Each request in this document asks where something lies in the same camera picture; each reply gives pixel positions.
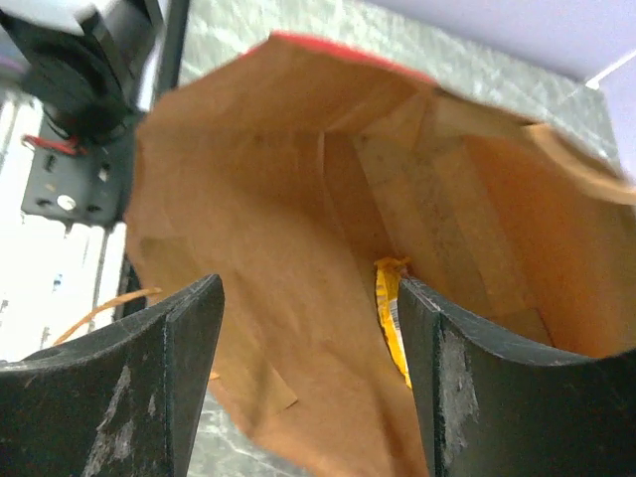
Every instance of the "red wire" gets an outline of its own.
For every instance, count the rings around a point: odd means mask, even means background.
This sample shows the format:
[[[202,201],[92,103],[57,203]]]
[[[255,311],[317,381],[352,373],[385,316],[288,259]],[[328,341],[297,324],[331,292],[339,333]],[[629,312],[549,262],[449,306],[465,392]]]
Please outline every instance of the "red wire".
[[[68,141],[50,141],[48,139],[43,139],[42,137],[27,134],[23,137],[23,140],[24,142],[32,144],[34,147],[41,147],[42,149],[60,152],[68,156],[77,156],[78,153],[86,153],[86,150],[83,147],[79,147],[79,141],[76,137],[72,137]]]

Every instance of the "white slatted surface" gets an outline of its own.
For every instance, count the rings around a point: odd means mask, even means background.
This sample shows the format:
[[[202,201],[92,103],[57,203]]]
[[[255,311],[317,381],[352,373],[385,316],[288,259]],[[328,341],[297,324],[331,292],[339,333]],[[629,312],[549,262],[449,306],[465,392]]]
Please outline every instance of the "white slatted surface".
[[[97,304],[117,295],[125,225],[112,231],[64,224],[20,211],[41,105],[9,94],[0,112],[0,360],[18,361],[48,348]],[[112,321],[101,313],[72,338]]]

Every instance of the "gray floor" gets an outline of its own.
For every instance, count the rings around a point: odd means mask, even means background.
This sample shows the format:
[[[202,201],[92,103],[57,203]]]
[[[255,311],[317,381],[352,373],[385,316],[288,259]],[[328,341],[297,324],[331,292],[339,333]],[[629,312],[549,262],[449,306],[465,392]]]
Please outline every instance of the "gray floor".
[[[192,0],[182,83],[240,55],[272,30],[311,33],[392,59],[470,98],[549,122],[601,157],[616,159],[600,92],[359,1]],[[306,474],[251,445],[207,397],[189,475]]]

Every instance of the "brown paper bag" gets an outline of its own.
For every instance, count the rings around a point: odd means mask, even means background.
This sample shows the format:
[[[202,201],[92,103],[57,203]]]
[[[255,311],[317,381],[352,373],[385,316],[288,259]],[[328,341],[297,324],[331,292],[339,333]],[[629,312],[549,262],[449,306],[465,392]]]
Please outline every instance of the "brown paper bag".
[[[634,191],[547,126],[309,39],[273,36],[139,129],[128,252],[170,294],[226,289],[211,389],[328,476],[426,475],[374,261],[536,341],[636,343]]]

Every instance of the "yellow package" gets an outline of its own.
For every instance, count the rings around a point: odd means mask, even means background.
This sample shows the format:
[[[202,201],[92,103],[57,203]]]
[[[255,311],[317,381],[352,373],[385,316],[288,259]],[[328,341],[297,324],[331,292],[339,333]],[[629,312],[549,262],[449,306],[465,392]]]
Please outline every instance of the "yellow package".
[[[403,374],[406,385],[411,388],[398,319],[399,282],[406,275],[406,264],[408,262],[408,258],[403,260],[383,258],[376,262],[376,268],[378,269],[376,275],[376,303],[378,305],[380,325],[385,332],[391,356],[397,368]]]

